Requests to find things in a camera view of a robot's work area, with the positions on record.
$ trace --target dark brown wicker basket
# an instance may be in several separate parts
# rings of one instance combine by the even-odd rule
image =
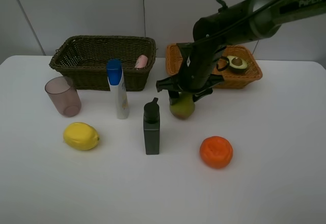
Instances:
[[[147,65],[135,69],[137,58],[142,54],[148,57]],[[105,66],[110,59],[120,59],[127,91],[141,91],[155,56],[156,45],[151,38],[74,36],[57,50],[50,67],[70,77],[77,89],[109,91]]]

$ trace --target clear pink cup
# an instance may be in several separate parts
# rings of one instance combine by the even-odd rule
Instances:
[[[72,117],[79,113],[82,103],[69,77],[60,76],[50,80],[45,85],[45,91],[63,116]]]

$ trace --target pear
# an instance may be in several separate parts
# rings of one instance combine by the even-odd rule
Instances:
[[[178,101],[170,105],[170,112],[178,119],[185,120],[195,111],[195,103],[193,95],[189,93],[181,93]]]

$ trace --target lemon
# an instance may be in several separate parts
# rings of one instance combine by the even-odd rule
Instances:
[[[69,146],[77,150],[89,150],[98,144],[97,131],[83,122],[70,124],[63,132],[63,139]]]

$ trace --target avocado half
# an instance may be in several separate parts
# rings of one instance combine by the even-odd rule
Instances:
[[[242,58],[236,57],[236,56],[227,56],[227,58],[230,61],[230,66],[229,69],[233,72],[233,73],[244,73],[247,68],[248,68],[248,63],[243,60]]]

